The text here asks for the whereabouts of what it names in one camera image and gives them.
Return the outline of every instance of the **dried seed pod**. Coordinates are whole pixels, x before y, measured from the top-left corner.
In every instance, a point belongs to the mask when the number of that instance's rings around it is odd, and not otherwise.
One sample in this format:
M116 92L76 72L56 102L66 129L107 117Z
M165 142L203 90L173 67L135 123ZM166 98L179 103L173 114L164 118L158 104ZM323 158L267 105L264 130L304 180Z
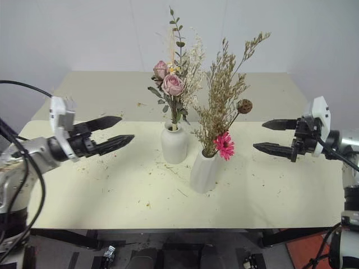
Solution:
M237 103L238 112L241 114L249 113L253 108L253 104L248 99L242 99Z

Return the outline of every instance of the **white ceramic vase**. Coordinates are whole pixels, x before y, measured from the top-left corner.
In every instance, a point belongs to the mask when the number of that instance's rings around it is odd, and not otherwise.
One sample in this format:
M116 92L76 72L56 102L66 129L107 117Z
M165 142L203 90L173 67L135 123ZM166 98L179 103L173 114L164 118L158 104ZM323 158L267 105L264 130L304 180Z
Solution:
M190 186L193 190L206 193L215 188L218 162L218 154L207 158L203 156L202 150L198 153L191 172Z
M162 153L166 162L179 164L187 157L187 134L179 123L176 131L170 131L171 129L171 122L167 122L161 134Z

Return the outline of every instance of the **pink rose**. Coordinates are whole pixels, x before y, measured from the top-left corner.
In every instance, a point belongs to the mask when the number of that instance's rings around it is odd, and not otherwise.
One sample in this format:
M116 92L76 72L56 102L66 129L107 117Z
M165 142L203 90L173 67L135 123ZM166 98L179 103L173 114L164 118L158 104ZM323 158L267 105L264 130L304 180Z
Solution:
M163 61L159 61L153 68L153 71L155 72L155 76L157 78L164 79L164 77L168 74L167 64Z
M176 75L167 75L163 79L162 89L167 95L178 96L183 92L185 84Z

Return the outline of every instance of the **pink gerbera daisy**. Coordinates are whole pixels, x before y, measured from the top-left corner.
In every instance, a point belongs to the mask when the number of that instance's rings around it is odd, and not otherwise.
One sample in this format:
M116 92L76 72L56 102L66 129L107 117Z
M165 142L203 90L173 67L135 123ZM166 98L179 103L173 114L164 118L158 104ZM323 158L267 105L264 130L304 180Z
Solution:
M234 155L234 142L231 141L231 136L228 132L219 135L213 142L216 144L216 149L219 150L220 156L226 161Z

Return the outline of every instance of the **white wall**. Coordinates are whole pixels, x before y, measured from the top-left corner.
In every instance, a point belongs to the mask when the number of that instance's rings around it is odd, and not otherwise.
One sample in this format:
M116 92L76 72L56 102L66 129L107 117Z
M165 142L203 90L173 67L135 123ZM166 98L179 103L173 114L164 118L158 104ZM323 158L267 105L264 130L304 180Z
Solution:
M359 126L356 0L0 0L0 77L51 90L69 70L151 71L166 59L169 4L187 41L190 26L202 36L206 66L224 36L241 55L271 31L243 70L290 72L308 98L325 95L335 127ZM20 130L42 102L2 86L0 115Z

